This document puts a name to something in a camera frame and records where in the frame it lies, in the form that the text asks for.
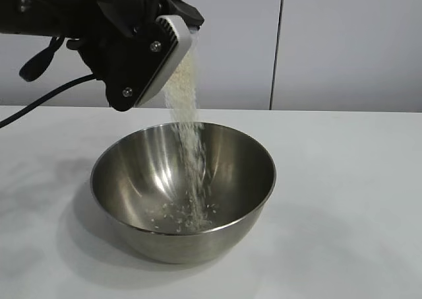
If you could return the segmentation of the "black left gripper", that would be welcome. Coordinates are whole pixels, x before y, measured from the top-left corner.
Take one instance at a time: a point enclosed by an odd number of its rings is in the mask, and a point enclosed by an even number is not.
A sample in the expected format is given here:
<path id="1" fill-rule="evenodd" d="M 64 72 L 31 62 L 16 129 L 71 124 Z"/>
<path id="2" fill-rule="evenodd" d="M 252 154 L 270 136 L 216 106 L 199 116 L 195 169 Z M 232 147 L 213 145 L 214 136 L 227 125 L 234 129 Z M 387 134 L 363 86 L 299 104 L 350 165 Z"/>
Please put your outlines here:
<path id="1" fill-rule="evenodd" d="M 178 15 L 188 27 L 204 17 L 183 0 L 70 0 L 67 47 L 90 74 L 81 82 L 150 82 L 166 59 L 166 32 L 157 18 Z"/>

